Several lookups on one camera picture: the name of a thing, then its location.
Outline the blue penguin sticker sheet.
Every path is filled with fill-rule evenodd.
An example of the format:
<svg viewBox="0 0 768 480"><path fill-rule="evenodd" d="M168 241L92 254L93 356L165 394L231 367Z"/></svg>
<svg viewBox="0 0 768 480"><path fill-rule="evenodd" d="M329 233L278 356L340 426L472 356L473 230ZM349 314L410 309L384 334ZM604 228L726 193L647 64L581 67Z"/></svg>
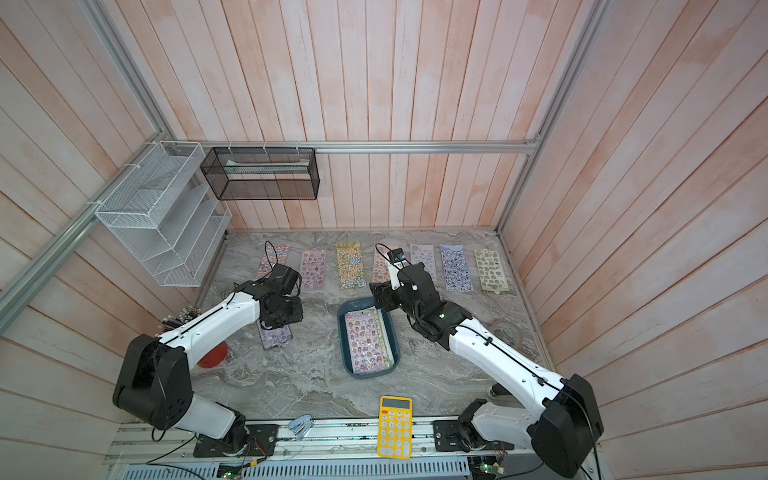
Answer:
<svg viewBox="0 0 768 480"><path fill-rule="evenodd" d="M446 289L453 292L472 291L473 286L464 246L441 245L440 253Z"/></svg>

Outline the cat sticker sheet pink blue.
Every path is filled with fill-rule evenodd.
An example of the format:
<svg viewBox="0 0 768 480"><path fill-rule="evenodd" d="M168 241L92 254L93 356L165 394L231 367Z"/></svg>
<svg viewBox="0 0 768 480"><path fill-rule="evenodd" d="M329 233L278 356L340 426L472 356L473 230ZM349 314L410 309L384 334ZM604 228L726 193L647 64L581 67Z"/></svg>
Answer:
<svg viewBox="0 0 768 480"><path fill-rule="evenodd" d="M264 255L257 270L257 277L268 276L277 264L285 264L289 252L289 245L274 245L272 242L266 241Z"/></svg>

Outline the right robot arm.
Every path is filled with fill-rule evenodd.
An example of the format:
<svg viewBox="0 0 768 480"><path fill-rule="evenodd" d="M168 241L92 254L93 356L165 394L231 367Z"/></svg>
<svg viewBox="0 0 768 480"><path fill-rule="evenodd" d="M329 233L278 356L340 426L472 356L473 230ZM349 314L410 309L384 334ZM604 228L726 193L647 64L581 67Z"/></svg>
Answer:
<svg viewBox="0 0 768 480"><path fill-rule="evenodd" d="M423 264L395 262L389 275L370 286L376 308L403 311L413 330L470 361L520 404L474 400L451 439L465 452L488 443L530 449L564 478L580 473L604 432L591 384L547 370L498 339L464 307L442 299Z"/></svg>

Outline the pink character sticker sheet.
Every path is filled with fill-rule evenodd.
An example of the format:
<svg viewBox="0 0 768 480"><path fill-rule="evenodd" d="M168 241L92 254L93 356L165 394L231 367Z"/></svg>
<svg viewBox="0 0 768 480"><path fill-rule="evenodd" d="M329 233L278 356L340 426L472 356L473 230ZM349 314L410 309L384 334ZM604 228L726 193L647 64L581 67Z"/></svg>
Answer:
<svg viewBox="0 0 768 480"><path fill-rule="evenodd" d="M375 307L344 316L352 372L370 375L394 366L394 354L381 312Z"/></svg>

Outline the translucent bubble sticker sheet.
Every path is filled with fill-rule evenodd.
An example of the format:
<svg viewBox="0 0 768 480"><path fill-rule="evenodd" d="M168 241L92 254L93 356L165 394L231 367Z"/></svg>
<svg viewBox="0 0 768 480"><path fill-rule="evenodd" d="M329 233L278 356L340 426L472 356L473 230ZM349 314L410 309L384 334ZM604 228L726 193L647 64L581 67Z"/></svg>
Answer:
<svg viewBox="0 0 768 480"><path fill-rule="evenodd" d="M433 281L437 279L435 249L433 245L411 244L410 261L413 264L422 263L425 271L430 275Z"/></svg>

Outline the teal storage tray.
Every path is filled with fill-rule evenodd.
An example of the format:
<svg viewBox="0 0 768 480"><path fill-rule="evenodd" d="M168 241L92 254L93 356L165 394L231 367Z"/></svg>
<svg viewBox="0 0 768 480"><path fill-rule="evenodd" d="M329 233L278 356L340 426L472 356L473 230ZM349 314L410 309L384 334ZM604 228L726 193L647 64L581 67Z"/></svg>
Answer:
<svg viewBox="0 0 768 480"><path fill-rule="evenodd" d="M384 372L370 374L370 375L355 375L352 372L351 360L350 360L350 355L349 355L349 351L348 351L348 342L347 342L347 337L346 337L347 332L346 332L344 316L345 316L346 313L348 313L350 311L363 310L363 309L367 309L367 308L370 308L370 307L374 307L373 304L374 304L374 302L373 302L373 298L372 297L350 300L350 301L342 304L341 307L339 308L338 312L337 312L337 322L338 322L339 338L340 338L340 342L341 342L342 361L343 361L344 368L346 369L346 371L355 379L360 379L360 380L362 380L362 379L370 379L370 378L375 378L375 377L378 377L378 376L383 376L383 375L389 374L389 373L391 373L397 367L397 365L400 362L400 358L401 358L400 349L399 349L398 341L397 341L397 338L396 338L396 331L395 331L394 323L393 323L393 321L391 319L391 316L390 316L390 314L388 312L384 312L384 311L379 310L381 312L381 314L382 314L382 317L383 317L383 320L384 320L384 323L385 323L385 326L386 326L386 329L387 329L387 334L388 334L388 337L389 337L389 342L390 342L390 345L391 345L391 348L392 348L392 351L393 351L393 354L394 354L394 366L392 368L390 368L389 370L385 370Z"/></svg>

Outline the yellow green sticker sheet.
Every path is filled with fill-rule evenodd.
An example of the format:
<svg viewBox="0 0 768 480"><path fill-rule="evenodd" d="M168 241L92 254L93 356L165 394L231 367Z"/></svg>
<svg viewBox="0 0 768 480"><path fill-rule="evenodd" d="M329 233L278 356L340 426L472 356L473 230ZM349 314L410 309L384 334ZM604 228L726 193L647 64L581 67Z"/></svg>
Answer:
<svg viewBox="0 0 768 480"><path fill-rule="evenodd" d="M336 252L340 287L362 288L365 285L365 276L360 243L338 243Z"/></svg>

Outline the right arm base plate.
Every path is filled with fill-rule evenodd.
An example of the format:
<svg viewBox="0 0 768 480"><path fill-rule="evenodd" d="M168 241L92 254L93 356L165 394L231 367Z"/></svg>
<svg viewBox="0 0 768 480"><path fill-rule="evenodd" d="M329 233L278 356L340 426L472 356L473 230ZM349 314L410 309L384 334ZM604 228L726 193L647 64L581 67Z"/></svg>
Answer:
<svg viewBox="0 0 768 480"><path fill-rule="evenodd" d="M434 446L438 452L512 451L509 443L483 439L468 421L435 420L432 422Z"/></svg>

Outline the purple cartoon sticker sheet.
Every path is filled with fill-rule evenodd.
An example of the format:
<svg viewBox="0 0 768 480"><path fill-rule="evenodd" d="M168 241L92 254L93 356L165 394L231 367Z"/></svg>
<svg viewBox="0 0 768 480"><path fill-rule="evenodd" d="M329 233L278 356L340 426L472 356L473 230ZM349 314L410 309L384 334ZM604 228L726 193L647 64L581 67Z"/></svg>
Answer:
<svg viewBox="0 0 768 480"><path fill-rule="evenodd" d="M289 326L275 327L267 329L263 323L258 325L262 346L265 350L280 347L288 343L292 338L292 332Z"/></svg>

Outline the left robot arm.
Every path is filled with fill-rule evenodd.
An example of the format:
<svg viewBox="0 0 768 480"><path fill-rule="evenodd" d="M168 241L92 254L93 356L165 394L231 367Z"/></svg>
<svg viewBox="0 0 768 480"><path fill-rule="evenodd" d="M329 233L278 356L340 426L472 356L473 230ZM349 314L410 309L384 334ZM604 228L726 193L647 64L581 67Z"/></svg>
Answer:
<svg viewBox="0 0 768 480"><path fill-rule="evenodd" d="M244 327L279 329L303 319L301 276L283 264L245 281L221 303L158 336L139 335L128 345L113 404L159 431L177 428L210 441L216 452L245 452L249 430L240 412L193 391L192 369Z"/></svg>

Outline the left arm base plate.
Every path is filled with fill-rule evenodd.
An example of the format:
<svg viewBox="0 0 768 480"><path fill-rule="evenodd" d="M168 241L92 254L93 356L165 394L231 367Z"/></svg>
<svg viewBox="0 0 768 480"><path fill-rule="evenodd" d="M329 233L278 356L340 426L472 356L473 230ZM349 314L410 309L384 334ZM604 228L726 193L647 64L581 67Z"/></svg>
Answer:
<svg viewBox="0 0 768 480"><path fill-rule="evenodd" d="M221 439L200 435L193 450L194 458L242 457L274 454L278 438L276 424L235 423Z"/></svg>

